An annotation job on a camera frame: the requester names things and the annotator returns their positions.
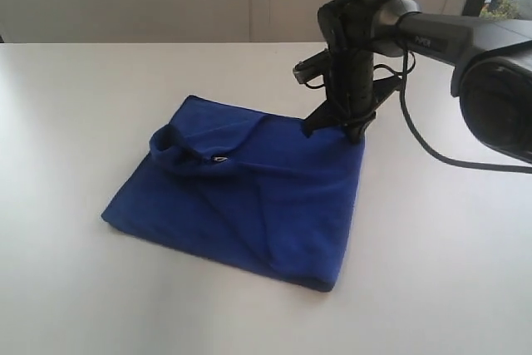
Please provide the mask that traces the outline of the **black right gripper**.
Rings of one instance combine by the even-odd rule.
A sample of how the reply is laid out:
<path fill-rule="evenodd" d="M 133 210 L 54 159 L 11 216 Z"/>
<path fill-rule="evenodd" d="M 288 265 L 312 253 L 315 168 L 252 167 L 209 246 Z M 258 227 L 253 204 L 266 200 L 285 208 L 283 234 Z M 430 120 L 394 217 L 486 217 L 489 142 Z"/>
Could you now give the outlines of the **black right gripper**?
<path fill-rule="evenodd" d="M 332 0 L 318 10 L 318 25 L 328 46 L 330 68 L 323 75 L 326 100 L 302 121 L 302 133 L 338 130 L 347 124 L 347 138 L 361 143 L 375 120 L 371 114 L 400 88 L 391 76 L 373 80 L 373 53 L 384 36 L 372 28 L 378 10 L 391 0 Z"/>

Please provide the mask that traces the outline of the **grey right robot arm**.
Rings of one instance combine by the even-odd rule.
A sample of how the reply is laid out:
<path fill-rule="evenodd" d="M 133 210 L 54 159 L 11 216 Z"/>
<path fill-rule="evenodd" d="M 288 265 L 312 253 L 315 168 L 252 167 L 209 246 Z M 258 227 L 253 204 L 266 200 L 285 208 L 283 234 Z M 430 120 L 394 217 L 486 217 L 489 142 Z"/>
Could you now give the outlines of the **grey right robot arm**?
<path fill-rule="evenodd" d="M 332 0 L 318 10 L 326 48 L 293 69 L 326 99 L 303 133 L 338 126 L 359 142 L 394 92 L 404 94 L 415 55 L 453 67 L 451 94 L 472 135 L 531 171 L 531 24 L 423 13 L 412 0 Z"/>

